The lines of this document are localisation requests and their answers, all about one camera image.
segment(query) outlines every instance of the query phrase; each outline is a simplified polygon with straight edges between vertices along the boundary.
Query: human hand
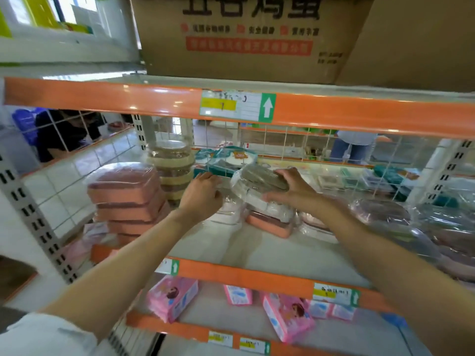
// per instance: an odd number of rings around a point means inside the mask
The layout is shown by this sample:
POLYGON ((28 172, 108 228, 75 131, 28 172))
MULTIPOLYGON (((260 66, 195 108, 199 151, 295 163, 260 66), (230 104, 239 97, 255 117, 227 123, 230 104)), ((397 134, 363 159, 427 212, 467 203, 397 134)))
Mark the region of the human hand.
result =
POLYGON ((178 209, 193 223, 206 220, 223 205, 223 196, 216 188, 220 183, 220 178, 210 172, 199 174, 186 188, 178 209))
POLYGON ((289 191, 268 192, 262 197, 263 200, 284 203, 299 211, 311 214, 315 210, 315 204, 318 202, 317 192, 305 182, 295 167, 275 170, 275 172, 281 174, 287 180, 289 191))

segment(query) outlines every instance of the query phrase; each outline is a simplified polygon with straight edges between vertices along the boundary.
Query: cardboard box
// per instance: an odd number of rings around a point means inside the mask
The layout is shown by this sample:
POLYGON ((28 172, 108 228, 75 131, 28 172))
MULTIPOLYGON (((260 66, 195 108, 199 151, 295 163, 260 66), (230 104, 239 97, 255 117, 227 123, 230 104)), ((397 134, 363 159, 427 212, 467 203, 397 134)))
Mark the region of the cardboard box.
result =
POLYGON ((375 0, 339 85, 475 90, 475 0, 375 0))
POLYGON ((334 83, 373 0, 132 0, 148 74, 334 83))

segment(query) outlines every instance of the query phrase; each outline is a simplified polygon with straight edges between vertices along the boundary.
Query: blue jeans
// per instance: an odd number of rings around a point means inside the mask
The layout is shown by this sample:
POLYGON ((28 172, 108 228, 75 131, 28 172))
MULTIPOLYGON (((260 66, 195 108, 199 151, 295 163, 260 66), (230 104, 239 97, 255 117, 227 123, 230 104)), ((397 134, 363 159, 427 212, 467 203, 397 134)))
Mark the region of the blue jeans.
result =
MULTIPOLYGON (((341 138, 337 138, 330 153, 330 162, 343 162, 343 155, 349 146, 349 143, 346 143, 341 138)), ((359 165, 361 160, 365 158, 367 149, 368 146, 366 145, 352 145, 348 163, 359 165)))

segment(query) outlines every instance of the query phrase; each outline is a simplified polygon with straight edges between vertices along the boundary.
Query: white shirt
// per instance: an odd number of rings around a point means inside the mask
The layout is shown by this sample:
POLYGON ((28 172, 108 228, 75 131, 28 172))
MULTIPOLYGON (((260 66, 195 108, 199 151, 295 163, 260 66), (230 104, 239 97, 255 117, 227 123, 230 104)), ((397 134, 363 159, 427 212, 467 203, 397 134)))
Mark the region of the white shirt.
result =
POLYGON ((378 134, 373 134, 371 132, 355 131, 338 131, 337 135, 342 141, 345 141, 348 144, 362 146, 371 145, 378 137, 378 134))
POLYGON ((87 356, 97 338, 56 316, 30 313, 0 334, 2 356, 87 356))

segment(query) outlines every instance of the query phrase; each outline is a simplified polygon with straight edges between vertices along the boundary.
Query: red text banner on box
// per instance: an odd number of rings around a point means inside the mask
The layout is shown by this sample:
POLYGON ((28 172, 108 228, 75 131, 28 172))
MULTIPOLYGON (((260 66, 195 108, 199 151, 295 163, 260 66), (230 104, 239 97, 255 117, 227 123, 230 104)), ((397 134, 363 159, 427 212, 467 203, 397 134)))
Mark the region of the red text banner on box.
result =
POLYGON ((188 51, 310 56, 312 47, 313 41, 303 40, 186 37, 188 51))

